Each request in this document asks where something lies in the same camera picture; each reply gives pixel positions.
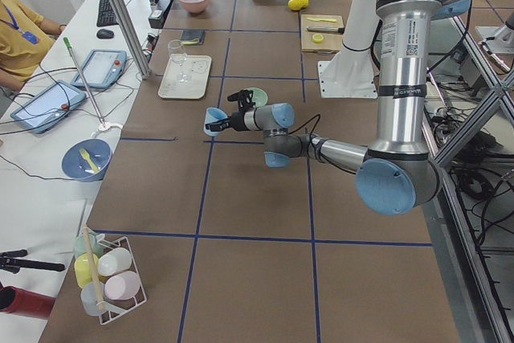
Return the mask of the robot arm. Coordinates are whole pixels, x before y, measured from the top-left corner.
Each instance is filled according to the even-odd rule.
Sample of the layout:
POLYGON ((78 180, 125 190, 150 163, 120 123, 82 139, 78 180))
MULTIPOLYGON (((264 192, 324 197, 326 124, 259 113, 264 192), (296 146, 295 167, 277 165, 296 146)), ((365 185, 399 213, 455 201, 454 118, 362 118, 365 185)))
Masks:
POLYGON ((364 29, 367 47, 381 32, 377 90, 377 136, 367 146, 351 145, 289 129, 295 113, 288 103, 258 107, 249 91, 232 94, 239 108, 226 114, 206 110, 205 133, 224 129, 263 133, 265 161, 283 167, 294 157, 314 158, 355 174, 356 188, 370 209, 404 214, 429 202, 439 191, 438 166, 422 137, 430 24, 460 15, 471 0, 353 0, 371 22, 364 29))

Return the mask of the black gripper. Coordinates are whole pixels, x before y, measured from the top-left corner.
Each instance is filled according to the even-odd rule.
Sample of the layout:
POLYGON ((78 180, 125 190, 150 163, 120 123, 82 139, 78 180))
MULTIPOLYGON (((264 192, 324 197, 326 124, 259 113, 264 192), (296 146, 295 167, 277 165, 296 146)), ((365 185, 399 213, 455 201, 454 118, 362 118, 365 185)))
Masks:
POLYGON ((212 133, 220 133, 221 131, 231 127, 233 130, 245 130, 245 113, 244 112, 233 112, 230 117, 217 120, 214 122, 205 123, 205 127, 212 133))

